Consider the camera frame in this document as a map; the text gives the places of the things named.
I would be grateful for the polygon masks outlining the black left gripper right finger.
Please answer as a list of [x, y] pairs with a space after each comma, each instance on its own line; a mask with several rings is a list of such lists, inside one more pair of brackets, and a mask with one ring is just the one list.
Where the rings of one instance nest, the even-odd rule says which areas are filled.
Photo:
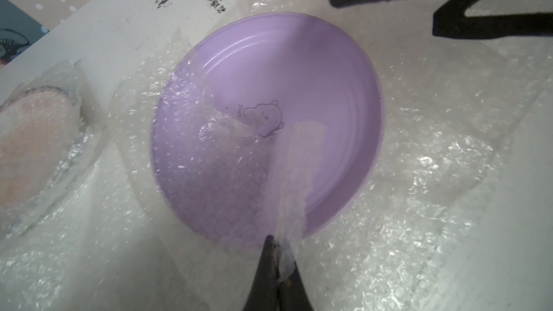
[[277, 283], [277, 300], [280, 311], [313, 311], [296, 263], [292, 274]]

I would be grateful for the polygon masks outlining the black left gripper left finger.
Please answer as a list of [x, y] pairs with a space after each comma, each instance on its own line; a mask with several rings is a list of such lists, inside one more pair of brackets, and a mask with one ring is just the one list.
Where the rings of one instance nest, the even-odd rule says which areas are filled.
[[267, 236], [260, 255], [244, 311], [275, 311], [279, 302], [277, 298], [277, 273], [275, 263], [275, 243], [273, 236]]

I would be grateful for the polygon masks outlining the purple plate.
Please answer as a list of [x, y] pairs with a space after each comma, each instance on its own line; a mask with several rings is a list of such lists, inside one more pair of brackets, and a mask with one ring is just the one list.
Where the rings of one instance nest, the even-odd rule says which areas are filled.
[[177, 66], [152, 124], [156, 181], [198, 235], [259, 246], [278, 225], [307, 238], [372, 170], [380, 82], [337, 26], [275, 12], [231, 23]]

